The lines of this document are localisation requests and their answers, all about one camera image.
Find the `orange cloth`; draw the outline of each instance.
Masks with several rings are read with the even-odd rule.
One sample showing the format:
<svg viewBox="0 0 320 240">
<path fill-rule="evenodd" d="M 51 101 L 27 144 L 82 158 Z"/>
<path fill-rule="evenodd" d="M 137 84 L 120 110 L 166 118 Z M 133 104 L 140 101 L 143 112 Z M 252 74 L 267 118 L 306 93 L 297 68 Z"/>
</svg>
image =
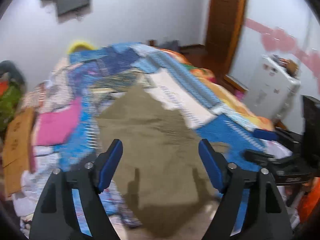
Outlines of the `orange cloth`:
<svg viewBox="0 0 320 240">
<path fill-rule="evenodd" d="M 314 186 L 308 195 L 302 197 L 298 205 L 300 222 L 306 222 L 312 210 L 320 200 L 320 178 L 315 178 Z"/>
<path fill-rule="evenodd" d="M 7 81 L 0 82 L 0 96 L 8 89 L 9 84 Z"/>
<path fill-rule="evenodd" d="M 205 68 L 190 69 L 190 72 L 198 78 L 205 78 L 209 81 L 215 78 L 215 75 L 213 74 L 213 72 Z"/>
<path fill-rule="evenodd" d="M 176 60 L 178 60 L 182 64 L 190 65 L 192 64 L 178 52 L 174 52 L 168 49 L 160 49 L 161 51 L 164 51 L 174 57 Z M 215 78 L 213 72 L 208 69 L 191 69 L 190 72 L 196 76 L 202 83 L 204 83 L 207 87 L 209 87 L 215 95 L 223 101 L 226 105 L 228 105 L 230 108 L 234 109 L 236 112 L 238 112 L 240 115 L 242 115 L 244 118 L 248 119 L 251 123 L 255 124 L 258 128 L 264 129 L 264 130 L 274 130 L 273 123 L 262 116 L 256 116 L 254 113 L 252 113 L 245 104 L 241 103 L 233 94 L 231 94 L 228 90 L 226 90 L 224 87 L 217 85 L 215 83 L 212 83 L 210 79 Z"/>
<path fill-rule="evenodd" d="M 234 109 L 244 118 L 248 119 L 251 123 L 255 124 L 258 128 L 270 131 L 274 129 L 274 126 L 269 119 L 262 116 L 256 116 L 245 106 L 244 103 L 240 102 L 233 94 L 231 94 L 224 87 L 214 84 L 204 78 L 198 79 L 207 87 L 209 87 L 221 101 L 223 101 L 230 108 Z"/>
<path fill-rule="evenodd" d="M 175 52 L 175 51 L 172 51 L 172 50 L 168 50 L 168 49 L 160 49 L 160 50 L 168 53 L 170 56 L 172 56 L 173 58 L 178 60 L 180 63 L 192 66 L 192 64 L 182 54 Z"/>
</svg>

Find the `blanket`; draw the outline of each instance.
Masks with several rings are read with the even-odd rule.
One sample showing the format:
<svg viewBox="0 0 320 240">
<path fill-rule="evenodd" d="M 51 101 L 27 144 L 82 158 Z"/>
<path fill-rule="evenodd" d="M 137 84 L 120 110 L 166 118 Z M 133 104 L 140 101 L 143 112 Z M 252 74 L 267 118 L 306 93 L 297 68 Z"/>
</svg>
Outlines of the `blanket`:
<svg viewBox="0 0 320 240">
<path fill-rule="evenodd" d="M 128 207 L 158 237 L 172 236 L 215 192 L 198 154 L 200 138 L 178 110 L 165 110 L 140 85 L 97 118 L 103 150 L 124 153 L 114 175 Z"/>
<path fill-rule="evenodd" d="M 274 126 L 272 122 L 262 116 L 256 116 L 252 113 L 245 104 L 240 102 L 233 94 L 231 94 L 224 87 L 214 84 L 207 79 L 199 78 L 199 80 L 204 83 L 207 87 L 209 87 L 215 95 L 224 102 L 229 108 L 235 111 L 237 114 L 241 115 L 246 119 L 248 124 L 252 124 L 255 128 L 265 129 L 272 131 Z"/>
</svg>

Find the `wooden floor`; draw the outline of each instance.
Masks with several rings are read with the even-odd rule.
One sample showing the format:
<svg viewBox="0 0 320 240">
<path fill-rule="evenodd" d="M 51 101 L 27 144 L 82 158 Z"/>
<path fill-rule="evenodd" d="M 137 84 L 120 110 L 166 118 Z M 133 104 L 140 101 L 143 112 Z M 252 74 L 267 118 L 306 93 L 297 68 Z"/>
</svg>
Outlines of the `wooden floor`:
<svg viewBox="0 0 320 240">
<path fill-rule="evenodd" d="M 227 74 L 224 68 L 224 62 L 218 62 L 213 55 L 210 55 L 204 46 L 194 46 L 189 48 L 181 48 L 183 54 L 188 61 L 195 67 L 210 69 L 216 76 L 217 84 L 229 90 L 232 94 L 235 93 L 235 88 L 224 80 L 224 75 Z"/>
</svg>

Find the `blue gripper pad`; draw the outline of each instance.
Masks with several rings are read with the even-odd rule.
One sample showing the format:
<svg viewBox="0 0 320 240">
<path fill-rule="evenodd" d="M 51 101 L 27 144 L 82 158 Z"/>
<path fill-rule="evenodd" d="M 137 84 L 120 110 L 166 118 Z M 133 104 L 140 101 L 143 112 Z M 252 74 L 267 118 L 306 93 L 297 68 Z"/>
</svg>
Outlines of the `blue gripper pad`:
<svg viewBox="0 0 320 240">
<path fill-rule="evenodd" d="M 97 188 L 102 192 L 110 186 L 111 179 L 115 174 L 123 152 L 123 145 L 119 139 L 114 139 L 109 149 L 101 153 L 94 164 L 97 163 L 99 172 L 99 182 Z"/>
<path fill-rule="evenodd" d="M 198 149 L 212 186 L 224 193 L 230 179 L 227 170 L 228 162 L 221 153 L 214 151 L 207 139 L 199 142 Z"/>
<path fill-rule="evenodd" d="M 252 136 L 255 138 L 267 140 L 267 141 L 277 141 L 278 135 L 273 131 L 267 131 L 263 129 L 254 129 Z"/>
</svg>

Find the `black device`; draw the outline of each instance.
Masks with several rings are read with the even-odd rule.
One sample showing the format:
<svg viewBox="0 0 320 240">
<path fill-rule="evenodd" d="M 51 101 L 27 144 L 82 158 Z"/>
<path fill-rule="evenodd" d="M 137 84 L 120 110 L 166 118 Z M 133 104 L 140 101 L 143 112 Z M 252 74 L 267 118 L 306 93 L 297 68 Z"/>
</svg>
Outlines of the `black device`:
<svg viewBox="0 0 320 240">
<path fill-rule="evenodd" d="M 264 152 L 245 150 L 243 157 L 267 168 L 273 175 L 278 186 L 303 184 L 308 182 L 315 172 L 301 156 L 301 135 L 276 127 L 277 141 L 292 151 L 292 156 L 276 159 Z"/>
<path fill-rule="evenodd" d="M 108 151 L 94 163 L 86 163 L 77 171 L 55 169 L 38 201 L 30 231 L 30 240 L 119 240 L 106 215 L 98 193 L 108 187 L 122 155 L 122 143 L 114 140 Z M 217 212 L 203 236 L 211 239 L 265 239 L 292 238 L 289 217 L 275 181 L 266 168 L 258 172 L 242 170 L 228 163 L 203 139 L 199 155 L 212 185 L 223 193 Z M 79 190 L 84 215 L 92 237 L 80 232 L 71 189 Z M 240 233 L 230 236 L 243 190 L 250 189 L 247 213 Z"/>
<path fill-rule="evenodd" d="M 315 177 L 320 177 L 320 101 L 303 96 L 304 133 L 301 156 L 315 169 Z"/>
</svg>

